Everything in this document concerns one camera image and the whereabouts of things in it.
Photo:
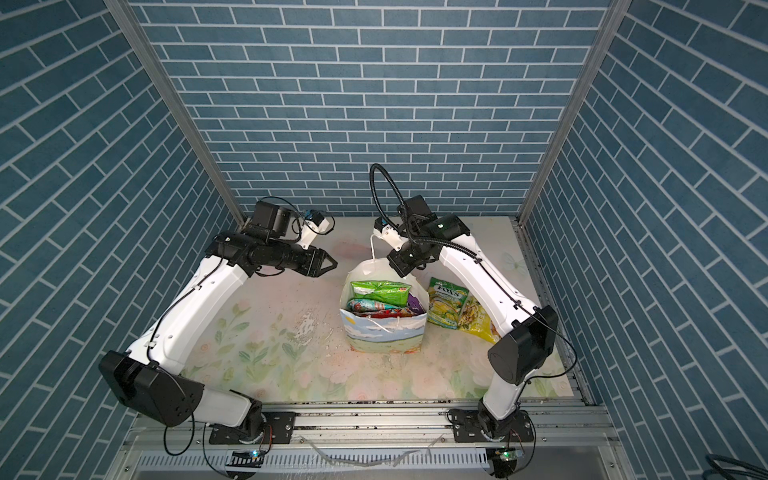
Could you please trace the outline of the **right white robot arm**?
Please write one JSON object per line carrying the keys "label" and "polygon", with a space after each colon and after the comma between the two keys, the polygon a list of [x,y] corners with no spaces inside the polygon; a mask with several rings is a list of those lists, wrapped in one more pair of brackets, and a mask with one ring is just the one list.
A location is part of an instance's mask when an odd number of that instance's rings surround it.
{"label": "right white robot arm", "polygon": [[500,335],[487,352],[494,375],[479,407],[488,425],[500,426],[519,409],[525,385],[553,353],[558,316],[514,287],[459,217],[437,217],[421,196],[407,200],[399,211],[405,215],[402,225],[379,217],[373,227],[374,235],[391,247],[390,267],[404,277],[427,263],[441,263],[479,301]]}

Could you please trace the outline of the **floral paper gift bag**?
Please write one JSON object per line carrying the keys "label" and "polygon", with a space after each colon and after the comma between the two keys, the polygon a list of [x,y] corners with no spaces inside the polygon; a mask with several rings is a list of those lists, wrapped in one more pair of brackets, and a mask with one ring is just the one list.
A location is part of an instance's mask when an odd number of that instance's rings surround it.
{"label": "floral paper gift bag", "polygon": [[[346,310],[354,299],[350,283],[358,280],[389,280],[411,286],[406,306],[420,308],[423,314],[410,318],[370,318]],[[385,257],[373,255],[360,262],[347,275],[341,290],[339,313],[347,340],[354,351],[372,354],[410,354],[421,349],[427,324],[429,296],[415,276],[401,278]]]}

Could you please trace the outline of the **green Fox's Spring Tea candy bag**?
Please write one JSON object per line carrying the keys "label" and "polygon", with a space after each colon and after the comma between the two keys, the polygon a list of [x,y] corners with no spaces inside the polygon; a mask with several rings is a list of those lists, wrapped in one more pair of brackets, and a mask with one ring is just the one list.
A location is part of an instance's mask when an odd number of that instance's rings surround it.
{"label": "green Fox's Spring Tea candy bag", "polygon": [[427,321],[443,328],[457,330],[469,290],[433,277],[430,280]]}

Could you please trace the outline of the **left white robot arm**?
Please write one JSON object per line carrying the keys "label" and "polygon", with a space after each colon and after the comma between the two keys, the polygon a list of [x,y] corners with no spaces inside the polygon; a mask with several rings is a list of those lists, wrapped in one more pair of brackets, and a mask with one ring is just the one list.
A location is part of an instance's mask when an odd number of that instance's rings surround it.
{"label": "left white robot arm", "polygon": [[216,235],[189,283],[154,325],[126,350],[111,350],[100,360],[98,369],[118,402],[166,427],[190,420],[228,428],[242,442],[259,437],[265,422],[260,401],[209,388],[181,372],[219,309],[263,268],[308,278],[335,269],[336,261],[313,244],[334,227],[328,213],[302,213],[268,197],[239,230]]}

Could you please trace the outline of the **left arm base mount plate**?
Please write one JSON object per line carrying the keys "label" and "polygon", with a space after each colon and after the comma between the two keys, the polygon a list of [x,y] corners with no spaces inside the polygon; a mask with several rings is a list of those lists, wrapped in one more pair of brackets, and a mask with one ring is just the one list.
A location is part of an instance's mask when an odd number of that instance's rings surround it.
{"label": "left arm base mount plate", "polygon": [[295,421],[296,414],[288,411],[251,413],[237,427],[213,424],[209,443],[230,446],[289,444]]}

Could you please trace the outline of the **yellow-green snack packet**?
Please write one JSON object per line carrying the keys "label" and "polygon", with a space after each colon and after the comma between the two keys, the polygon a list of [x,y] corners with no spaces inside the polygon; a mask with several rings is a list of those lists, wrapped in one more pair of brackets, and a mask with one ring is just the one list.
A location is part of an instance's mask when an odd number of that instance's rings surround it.
{"label": "yellow-green snack packet", "polygon": [[472,294],[462,307],[458,329],[495,344],[500,336],[484,307]]}

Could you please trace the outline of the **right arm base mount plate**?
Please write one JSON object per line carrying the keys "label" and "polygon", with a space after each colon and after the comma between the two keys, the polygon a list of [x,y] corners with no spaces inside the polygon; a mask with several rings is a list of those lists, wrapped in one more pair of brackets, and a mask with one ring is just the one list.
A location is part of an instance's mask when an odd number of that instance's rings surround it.
{"label": "right arm base mount plate", "polygon": [[446,419],[457,443],[479,442],[532,442],[534,425],[527,411],[518,409],[502,420],[488,411],[450,409]]}

